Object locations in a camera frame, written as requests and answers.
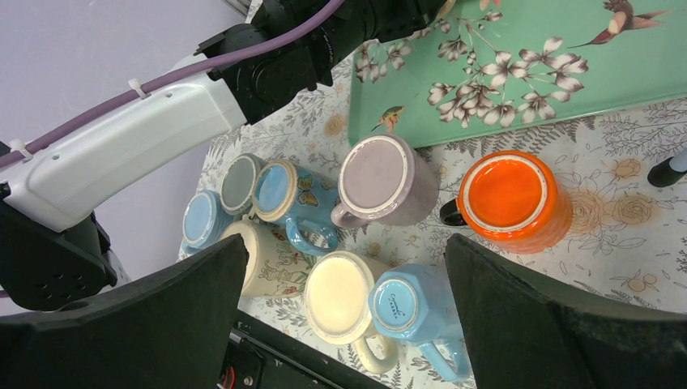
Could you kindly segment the orange mug with black handle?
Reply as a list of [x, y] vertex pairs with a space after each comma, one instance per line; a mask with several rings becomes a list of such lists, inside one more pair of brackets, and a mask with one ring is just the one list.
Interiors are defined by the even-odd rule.
[[570, 196], [532, 154], [509, 150], [478, 160], [455, 199], [439, 211], [446, 226], [467, 226], [496, 247], [535, 254], [555, 246], [573, 220]]

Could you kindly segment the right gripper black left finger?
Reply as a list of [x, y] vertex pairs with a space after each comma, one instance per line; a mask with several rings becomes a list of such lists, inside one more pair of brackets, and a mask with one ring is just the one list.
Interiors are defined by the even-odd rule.
[[2, 317], [2, 387], [213, 388], [248, 258], [232, 235], [60, 310]]

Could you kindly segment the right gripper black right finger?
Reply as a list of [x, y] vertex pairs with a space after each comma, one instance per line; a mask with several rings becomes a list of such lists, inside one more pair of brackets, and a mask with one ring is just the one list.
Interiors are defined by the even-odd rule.
[[686, 317], [614, 301], [459, 234], [445, 263], [479, 388], [683, 388]]

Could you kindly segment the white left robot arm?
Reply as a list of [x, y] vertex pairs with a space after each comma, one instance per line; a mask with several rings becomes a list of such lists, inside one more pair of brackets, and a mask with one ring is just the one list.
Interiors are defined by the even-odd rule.
[[429, 27], [451, 1], [264, 1], [169, 73], [1, 153], [1, 288], [57, 310], [118, 284], [94, 211], [191, 148], [254, 124], [367, 41]]

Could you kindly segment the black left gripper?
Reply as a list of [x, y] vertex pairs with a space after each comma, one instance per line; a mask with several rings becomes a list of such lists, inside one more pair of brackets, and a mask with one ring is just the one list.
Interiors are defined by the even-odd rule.
[[450, 1], [345, 1], [343, 36], [355, 43], [392, 41], [426, 28]]

